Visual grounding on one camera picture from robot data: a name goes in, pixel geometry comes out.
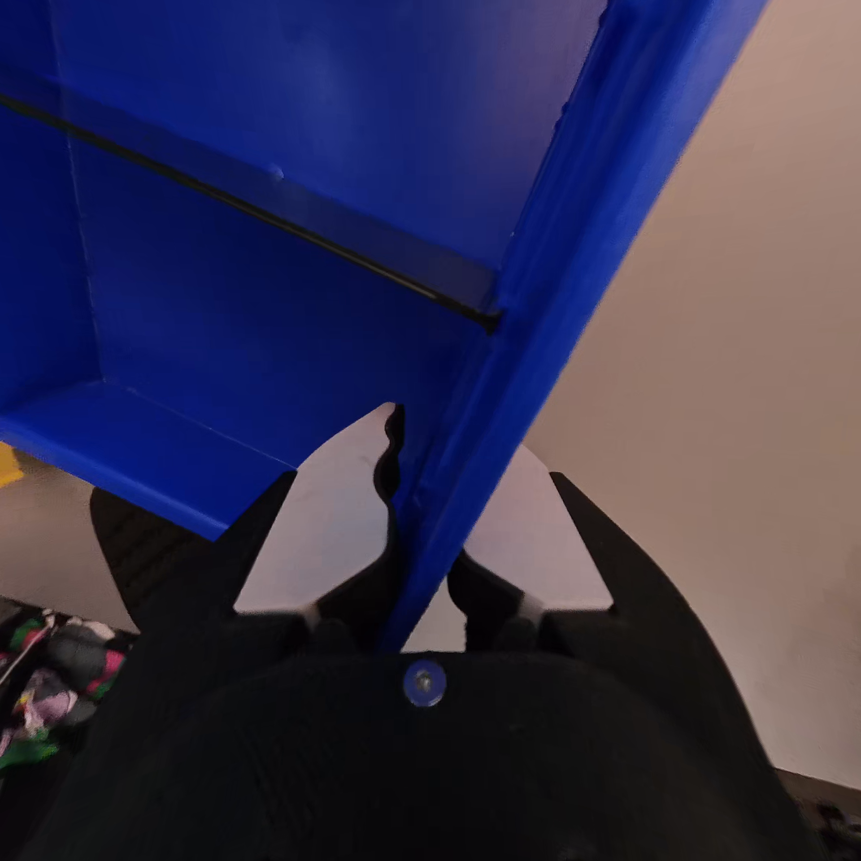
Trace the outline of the blue plastic bin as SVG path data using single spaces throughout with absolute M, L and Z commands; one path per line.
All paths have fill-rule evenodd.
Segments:
M 403 404 L 403 645 L 765 6 L 2 2 L 2 439 L 213 538 Z

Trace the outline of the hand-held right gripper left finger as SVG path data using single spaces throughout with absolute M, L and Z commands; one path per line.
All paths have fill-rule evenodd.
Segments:
M 233 609 L 292 614 L 309 630 L 342 623 L 363 650 L 378 645 L 404 580 L 394 497 L 404 407 L 384 403 L 299 466 Z

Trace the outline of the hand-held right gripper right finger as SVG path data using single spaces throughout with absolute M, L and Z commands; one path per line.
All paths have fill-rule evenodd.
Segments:
M 520 446 L 447 575 L 466 649 L 490 648 L 513 618 L 606 611 L 613 597 L 550 471 Z

